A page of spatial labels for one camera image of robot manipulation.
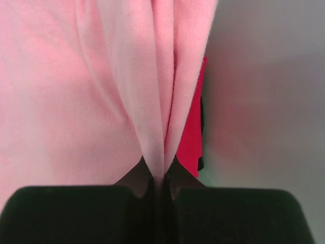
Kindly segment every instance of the red fabric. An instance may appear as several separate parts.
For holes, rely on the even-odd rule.
[[[199,175],[198,159],[202,156],[201,94],[206,63],[207,58],[205,57],[202,62],[192,105],[176,153],[179,162],[195,177]]]

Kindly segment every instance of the background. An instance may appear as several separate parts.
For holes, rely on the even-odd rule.
[[[325,243],[325,1],[220,0],[206,50],[211,186],[275,188]]]

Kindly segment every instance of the pink fabric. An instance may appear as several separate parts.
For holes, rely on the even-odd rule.
[[[201,95],[206,64],[207,58],[205,57],[202,62],[198,84],[195,89],[183,134],[176,152],[179,162],[195,177],[199,176],[198,160],[202,156]]]
[[[26,185],[115,183],[141,155],[161,182],[215,7],[1,0],[0,208]]]

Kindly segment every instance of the white wall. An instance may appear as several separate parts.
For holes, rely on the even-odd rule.
[[[289,190],[325,243],[325,1],[220,0],[206,55],[203,174]]]

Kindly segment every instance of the black clip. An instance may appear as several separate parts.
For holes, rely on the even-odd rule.
[[[0,216],[1,244],[313,244],[280,190],[207,188],[175,158],[162,189],[144,160],[113,186],[25,187]]]

